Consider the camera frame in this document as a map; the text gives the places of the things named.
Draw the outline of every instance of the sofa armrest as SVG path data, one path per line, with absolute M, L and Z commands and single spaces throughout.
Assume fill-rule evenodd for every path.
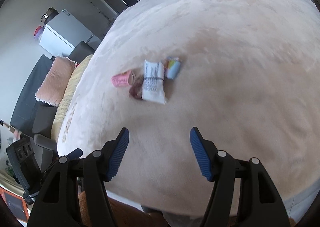
M 41 134 L 35 134 L 33 136 L 33 140 L 36 145 L 38 145 L 42 148 L 48 149 L 48 150 L 52 150 L 55 153 L 58 153 L 57 152 L 57 143 L 54 140 L 49 139 Z
M 76 45 L 75 49 L 68 56 L 72 61 L 81 63 L 88 55 L 94 54 L 94 49 L 84 41 Z

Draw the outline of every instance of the white wall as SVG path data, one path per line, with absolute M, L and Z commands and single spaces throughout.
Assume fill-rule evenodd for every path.
M 100 0 L 5 1 L 0 8 L 0 119 L 10 122 L 20 92 L 36 62 L 42 54 L 51 57 L 33 36 L 35 29 L 43 25 L 41 17 L 48 8 L 54 7 L 59 12 L 67 9 L 95 35 L 103 37 L 109 22 L 90 1 L 106 11 L 107 7 Z M 1 126 L 0 131 L 4 143 L 10 133 Z

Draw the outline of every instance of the blue gripper pad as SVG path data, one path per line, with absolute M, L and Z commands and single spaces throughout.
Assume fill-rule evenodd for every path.
M 198 165 L 200 167 L 202 175 L 205 176 L 208 181 L 210 181 L 213 177 L 213 174 L 211 172 L 211 161 L 207 152 L 205 151 L 201 139 L 202 136 L 200 135 L 197 128 L 192 128 L 190 131 L 190 142 L 193 148 L 193 152 L 198 161 Z
M 116 142 L 116 147 L 114 148 L 108 162 L 108 172 L 106 174 L 108 181 L 111 181 L 118 172 L 122 158 L 129 144 L 129 130 L 123 129 L 118 135 Z

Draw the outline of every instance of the white packet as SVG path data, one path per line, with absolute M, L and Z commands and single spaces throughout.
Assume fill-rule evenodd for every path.
M 161 62 L 144 62 L 144 80 L 142 85 L 142 99 L 146 101 L 166 104 L 163 90 L 164 66 Z

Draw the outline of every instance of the white refrigerator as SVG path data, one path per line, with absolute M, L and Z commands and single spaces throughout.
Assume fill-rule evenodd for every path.
M 70 12 L 63 10 L 45 26 L 40 46 L 55 57 L 67 57 L 81 41 L 95 50 L 101 43 L 101 40 Z

